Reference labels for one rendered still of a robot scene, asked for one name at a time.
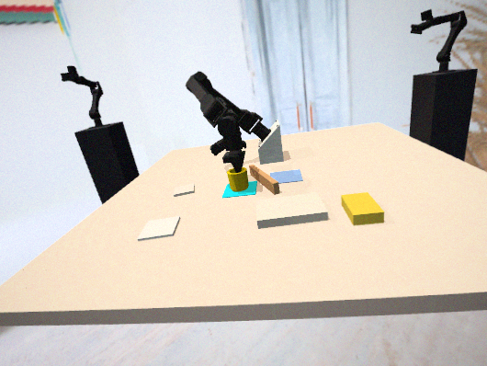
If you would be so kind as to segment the brown wooden bar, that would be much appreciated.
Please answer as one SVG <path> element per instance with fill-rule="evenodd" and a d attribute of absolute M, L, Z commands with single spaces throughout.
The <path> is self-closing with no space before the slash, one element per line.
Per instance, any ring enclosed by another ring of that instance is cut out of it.
<path fill-rule="evenodd" d="M 274 195 L 280 193 L 278 182 L 255 165 L 249 165 L 250 175 Z"/>

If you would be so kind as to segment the yellow rectangular block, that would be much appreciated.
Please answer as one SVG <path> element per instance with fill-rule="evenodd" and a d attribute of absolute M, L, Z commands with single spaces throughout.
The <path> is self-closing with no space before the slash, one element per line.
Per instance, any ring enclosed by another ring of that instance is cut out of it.
<path fill-rule="evenodd" d="M 353 226 L 384 223 L 384 211 L 367 192 L 342 195 L 342 206 Z"/>

